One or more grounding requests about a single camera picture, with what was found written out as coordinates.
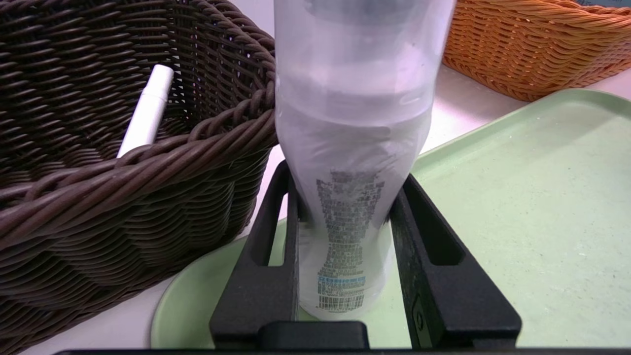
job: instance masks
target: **plastic-wrapped bottle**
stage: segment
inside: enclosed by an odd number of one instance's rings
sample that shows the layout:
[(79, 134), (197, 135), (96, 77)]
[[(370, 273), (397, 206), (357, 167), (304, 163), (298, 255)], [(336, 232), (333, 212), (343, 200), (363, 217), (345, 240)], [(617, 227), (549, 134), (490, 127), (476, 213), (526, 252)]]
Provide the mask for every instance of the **plastic-wrapped bottle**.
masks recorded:
[(274, 2), (276, 132), (307, 215), (300, 305), (320, 319), (358, 317), (386, 284), (384, 222), (429, 132), (454, 5)]

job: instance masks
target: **white table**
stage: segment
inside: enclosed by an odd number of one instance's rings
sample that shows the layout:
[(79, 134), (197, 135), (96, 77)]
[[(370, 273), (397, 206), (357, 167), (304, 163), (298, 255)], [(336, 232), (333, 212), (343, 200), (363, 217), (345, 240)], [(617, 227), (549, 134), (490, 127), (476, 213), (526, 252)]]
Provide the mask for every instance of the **white table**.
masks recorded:
[[(273, 0), (232, 0), (232, 2), (259, 27), (271, 35), (274, 34)], [(631, 99), (631, 70), (603, 80), (591, 88)], [(462, 74), (442, 67), (432, 111), (432, 129), (423, 151), (435, 148), (526, 104), (526, 102), (494, 92)], [(271, 152), (263, 177), (261, 192), (257, 199), (258, 204), (267, 190), (272, 173), (283, 159), (280, 147), (275, 147)], [(283, 208), (280, 217), (284, 218), (285, 215)], [(249, 228), (242, 233), (242, 236), (248, 233)], [(153, 311), (171, 280), (172, 278), (164, 280), (135, 298), (27, 349), (22, 355), (51, 355), (67, 349), (148, 347)]]

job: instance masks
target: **wicker basket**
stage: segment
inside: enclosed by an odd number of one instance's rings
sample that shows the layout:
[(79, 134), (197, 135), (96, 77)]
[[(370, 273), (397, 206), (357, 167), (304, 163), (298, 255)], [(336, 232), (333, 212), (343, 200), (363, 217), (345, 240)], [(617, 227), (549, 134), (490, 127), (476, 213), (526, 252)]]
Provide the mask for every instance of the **wicker basket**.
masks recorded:
[(519, 100), (631, 68), (631, 8), (572, 0), (459, 0), (444, 64)]
[[(0, 354), (231, 241), (274, 133), (274, 42), (223, 0), (0, 0)], [(152, 67), (158, 140), (115, 159)]]

